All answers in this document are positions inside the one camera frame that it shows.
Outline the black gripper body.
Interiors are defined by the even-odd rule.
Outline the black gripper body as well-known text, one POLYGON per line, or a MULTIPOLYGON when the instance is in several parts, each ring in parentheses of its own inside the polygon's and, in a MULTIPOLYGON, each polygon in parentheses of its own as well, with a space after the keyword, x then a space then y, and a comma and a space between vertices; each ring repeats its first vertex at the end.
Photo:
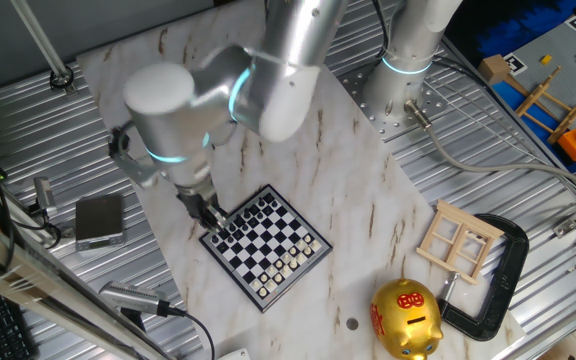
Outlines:
POLYGON ((177 186, 177 197, 195 219, 214 219, 218 213, 218 200, 212 187, 198 190, 192 187, 177 186))

